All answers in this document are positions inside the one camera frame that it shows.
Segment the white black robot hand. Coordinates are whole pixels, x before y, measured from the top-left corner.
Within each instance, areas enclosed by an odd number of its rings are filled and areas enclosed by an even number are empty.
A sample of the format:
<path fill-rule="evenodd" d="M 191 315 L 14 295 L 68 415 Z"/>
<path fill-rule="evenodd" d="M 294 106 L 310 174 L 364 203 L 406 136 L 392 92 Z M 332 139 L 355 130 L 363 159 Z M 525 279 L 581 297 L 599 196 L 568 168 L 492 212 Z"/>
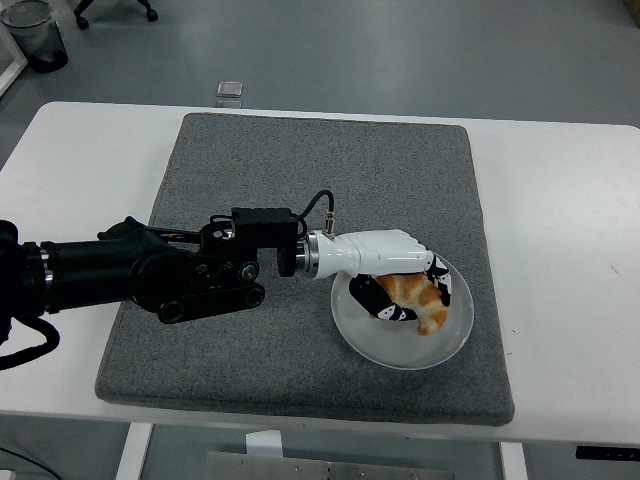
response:
<path fill-rule="evenodd" d="M 310 274 L 323 279 L 344 273 L 348 292 L 379 320 L 418 322 L 430 335 L 448 318 L 452 278 L 444 262 L 402 230 L 338 235 L 314 231 L 307 237 Z"/>

